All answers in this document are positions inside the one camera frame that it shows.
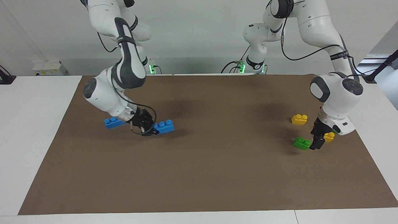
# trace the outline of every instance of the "toy building block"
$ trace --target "toy building block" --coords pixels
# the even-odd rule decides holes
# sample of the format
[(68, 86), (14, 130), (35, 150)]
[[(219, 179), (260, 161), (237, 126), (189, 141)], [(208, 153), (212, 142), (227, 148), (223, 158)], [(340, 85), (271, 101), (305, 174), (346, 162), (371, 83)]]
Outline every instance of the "toy building block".
[(293, 142), (293, 146), (297, 147), (302, 150), (307, 150), (310, 148), (311, 141), (310, 140), (304, 140), (302, 137), (296, 138), (296, 140)]
[(159, 124), (155, 124), (153, 128), (159, 131), (159, 135), (174, 131), (172, 120), (167, 120), (166, 122), (161, 121)]
[(307, 115), (300, 115), (296, 114), (292, 117), (292, 124), (300, 124), (305, 125), (307, 123), (308, 116)]
[(324, 139), (326, 142), (331, 142), (331, 141), (333, 141), (334, 136), (336, 136), (336, 135), (333, 132), (326, 133)]
[(110, 119), (105, 119), (104, 121), (105, 127), (107, 129), (117, 128), (119, 126), (125, 125), (126, 122), (116, 119), (115, 117), (111, 117)]

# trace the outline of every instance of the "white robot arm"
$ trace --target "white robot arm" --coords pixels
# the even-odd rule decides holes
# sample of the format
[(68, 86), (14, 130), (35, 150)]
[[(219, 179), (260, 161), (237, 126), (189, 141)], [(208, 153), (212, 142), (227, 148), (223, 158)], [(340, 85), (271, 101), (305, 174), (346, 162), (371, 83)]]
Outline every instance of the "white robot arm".
[(119, 62), (87, 82), (83, 93), (85, 99), (111, 116), (139, 127), (143, 136), (158, 134), (153, 129), (154, 121), (149, 112), (137, 107), (140, 104), (124, 95), (127, 89), (142, 86), (146, 78), (143, 67), (146, 56), (135, 38), (145, 41), (151, 36), (149, 27), (138, 22), (138, 18), (128, 10), (134, 5), (134, 0), (81, 1), (88, 9), (92, 26), (98, 33), (115, 40), (122, 54)]
[[(264, 24), (253, 26), (259, 27), (258, 30), (263, 32), (261, 34), (256, 34), (256, 31), (247, 32), (253, 29), (252, 27), (245, 29), (245, 35), (252, 34), (249, 38), (245, 37), (246, 40), (250, 40), (248, 41), (250, 52), (246, 59), (248, 64), (253, 61), (262, 65), (262, 60), (265, 59), (266, 51), (263, 50), (263, 44), (258, 44), (258, 42), (280, 39), (283, 54), (286, 56), (283, 50), (283, 23), (289, 17), (297, 17), (300, 36), (304, 42), (329, 53), (335, 70), (315, 77), (310, 84), (312, 95), (324, 104), (311, 131), (314, 141), (310, 148), (320, 149), (325, 142), (324, 134), (335, 131), (340, 135), (345, 135), (355, 130), (348, 118), (348, 113), (359, 102), (363, 87), (358, 77), (347, 78), (356, 73), (344, 41), (331, 22), (325, 0), (270, 0), (263, 15)], [(269, 36), (269, 33), (274, 34), (275, 39), (264, 38)]]

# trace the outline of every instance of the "green lego brick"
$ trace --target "green lego brick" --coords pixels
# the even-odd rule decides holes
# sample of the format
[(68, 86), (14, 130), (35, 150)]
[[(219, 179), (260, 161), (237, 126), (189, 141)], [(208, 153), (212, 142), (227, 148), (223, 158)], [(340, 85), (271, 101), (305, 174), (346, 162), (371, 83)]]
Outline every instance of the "green lego brick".
[(310, 140), (304, 140), (302, 137), (296, 138), (296, 140), (293, 142), (293, 146), (297, 147), (302, 150), (307, 150), (310, 148), (311, 141)]

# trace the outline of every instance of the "brown tabletop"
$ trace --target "brown tabletop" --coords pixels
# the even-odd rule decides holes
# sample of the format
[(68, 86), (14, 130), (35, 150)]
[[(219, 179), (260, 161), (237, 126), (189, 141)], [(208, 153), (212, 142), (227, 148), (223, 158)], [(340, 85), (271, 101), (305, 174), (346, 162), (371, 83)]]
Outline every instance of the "brown tabletop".
[(148, 77), (126, 95), (176, 128), (151, 137), (107, 130), (83, 77), (19, 214), (398, 207), (356, 132), (292, 146), (312, 139), (313, 77)]

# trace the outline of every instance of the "white table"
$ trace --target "white table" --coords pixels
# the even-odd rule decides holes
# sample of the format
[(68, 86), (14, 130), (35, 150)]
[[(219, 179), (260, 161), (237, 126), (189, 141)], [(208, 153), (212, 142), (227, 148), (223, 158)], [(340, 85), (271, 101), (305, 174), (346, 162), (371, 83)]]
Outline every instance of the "white table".
[[(398, 208), (17, 216), (80, 79), (18, 77), (0, 86), (0, 224), (398, 223)], [(350, 118), (397, 197), (398, 111), (377, 85), (363, 85), (363, 98)]]

